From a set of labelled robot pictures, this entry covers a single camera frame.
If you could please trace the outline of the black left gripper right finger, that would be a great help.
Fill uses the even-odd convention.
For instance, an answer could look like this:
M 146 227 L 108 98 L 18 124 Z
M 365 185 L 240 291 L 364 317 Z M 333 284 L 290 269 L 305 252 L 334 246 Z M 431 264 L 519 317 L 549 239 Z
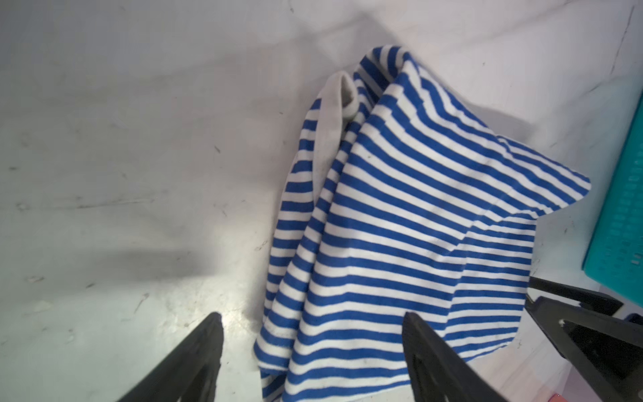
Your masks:
M 418 314 L 405 314 L 402 337 L 416 401 L 506 402 Z

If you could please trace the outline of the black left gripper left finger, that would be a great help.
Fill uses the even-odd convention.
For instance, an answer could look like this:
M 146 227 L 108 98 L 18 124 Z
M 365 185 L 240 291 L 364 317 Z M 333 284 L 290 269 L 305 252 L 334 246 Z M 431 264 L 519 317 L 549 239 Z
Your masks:
M 210 313 L 120 402 L 213 401 L 223 346 L 222 317 Z

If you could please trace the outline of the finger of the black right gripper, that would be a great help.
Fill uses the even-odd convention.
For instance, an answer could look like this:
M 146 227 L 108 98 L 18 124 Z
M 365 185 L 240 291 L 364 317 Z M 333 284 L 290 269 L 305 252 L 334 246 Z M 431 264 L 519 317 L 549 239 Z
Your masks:
M 619 319 L 545 297 L 526 310 L 600 400 L 642 400 L 641 315 Z
M 608 316 L 613 316 L 624 305 L 623 302 L 604 293 L 576 286 L 564 285 L 554 281 L 537 278 L 535 276 L 530 277 L 528 284 L 532 289 L 543 291 L 550 295 L 560 296 L 575 302 L 577 301 L 581 308 Z

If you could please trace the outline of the navy white striped tank top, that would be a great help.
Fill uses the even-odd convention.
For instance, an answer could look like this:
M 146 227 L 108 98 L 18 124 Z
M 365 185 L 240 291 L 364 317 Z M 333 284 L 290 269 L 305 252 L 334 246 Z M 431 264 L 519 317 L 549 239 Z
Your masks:
M 351 401 L 410 382 L 415 313 L 463 360 L 504 348 L 537 220 L 584 175 L 495 134 L 398 46 L 332 76 L 306 114 L 254 346 L 266 401 Z

